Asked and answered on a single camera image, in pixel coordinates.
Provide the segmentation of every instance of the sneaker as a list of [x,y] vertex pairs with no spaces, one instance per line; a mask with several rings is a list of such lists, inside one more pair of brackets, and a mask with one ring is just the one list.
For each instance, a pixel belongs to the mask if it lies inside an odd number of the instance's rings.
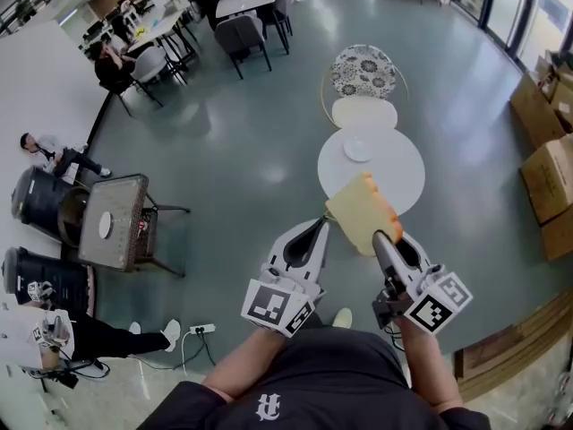
[[352,326],[352,311],[347,307],[340,309],[337,316],[334,317],[332,326],[336,326],[337,328],[350,328]]
[[161,333],[163,333],[163,336],[169,341],[169,347],[166,348],[165,351],[172,352],[177,340],[181,338],[181,325],[177,320],[171,320]]
[[131,334],[141,334],[141,325],[137,322],[133,322],[129,327],[129,332]]

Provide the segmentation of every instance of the white cable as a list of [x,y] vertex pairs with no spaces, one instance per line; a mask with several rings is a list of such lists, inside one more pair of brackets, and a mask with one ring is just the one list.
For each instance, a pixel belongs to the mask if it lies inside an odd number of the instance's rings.
[[191,330],[185,333],[183,339],[181,340],[181,361],[183,362],[183,372],[187,375],[187,369],[185,368],[185,338],[188,334],[193,334]]

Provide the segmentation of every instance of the stack of boxes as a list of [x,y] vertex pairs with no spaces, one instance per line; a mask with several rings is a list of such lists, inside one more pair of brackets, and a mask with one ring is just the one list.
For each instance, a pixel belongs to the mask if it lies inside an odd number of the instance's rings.
[[511,105],[537,149],[521,173],[554,260],[573,251],[573,70],[547,53],[523,76]]

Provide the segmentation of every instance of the black container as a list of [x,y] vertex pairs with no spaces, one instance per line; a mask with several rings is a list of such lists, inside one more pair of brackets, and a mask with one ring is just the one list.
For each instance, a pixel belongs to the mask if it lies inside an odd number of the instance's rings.
[[40,168],[28,168],[20,176],[12,193],[12,216],[61,240],[58,209],[72,188],[69,183]]
[[23,247],[9,248],[2,264],[4,291],[16,295],[18,304],[30,301],[28,284],[45,282],[52,284],[55,294],[52,300],[66,311],[88,313],[93,279],[88,269],[77,262],[63,262],[40,254],[33,254]]

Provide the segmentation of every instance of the black hair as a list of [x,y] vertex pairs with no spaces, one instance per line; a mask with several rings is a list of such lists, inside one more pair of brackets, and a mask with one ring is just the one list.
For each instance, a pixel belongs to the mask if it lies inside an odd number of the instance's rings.
[[99,59],[101,50],[104,48],[104,44],[101,41],[96,41],[90,45],[90,58],[92,61]]
[[26,138],[28,138],[29,133],[23,133],[20,137],[20,146],[23,150],[26,150]]
[[124,22],[123,16],[116,16],[114,19],[111,20],[111,27],[114,30],[114,33],[122,39],[128,45],[131,43],[129,40],[129,30]]

